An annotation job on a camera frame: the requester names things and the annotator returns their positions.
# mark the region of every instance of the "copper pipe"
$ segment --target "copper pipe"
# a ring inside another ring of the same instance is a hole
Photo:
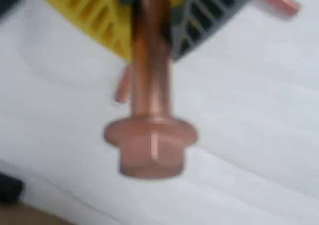
[[[131,65],[125,67],[122,77],[116,89],[114,99],[117,102],[124,103],[128,100],[131,79]]]
[[[265,0],[287,16],[294,16],[300,9],[300,4],[294,0]]]
[[[132,8],[131,116],[108,125],[104,138],[119,148],[122,174],[172,177],[197,133],[171,116],[170,0],[134,0]]]

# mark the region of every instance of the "copper fitting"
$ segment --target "copper fitting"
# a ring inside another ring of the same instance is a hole
[[[287,16],[294,16],[300,9],[300,4],[294,0],[265,0]]]
[[[170,0],[134,0],[131,116],[108,125],[105,140],[120,152],[120,171],[136,178],[180,174],[196,130],[171,116]]]

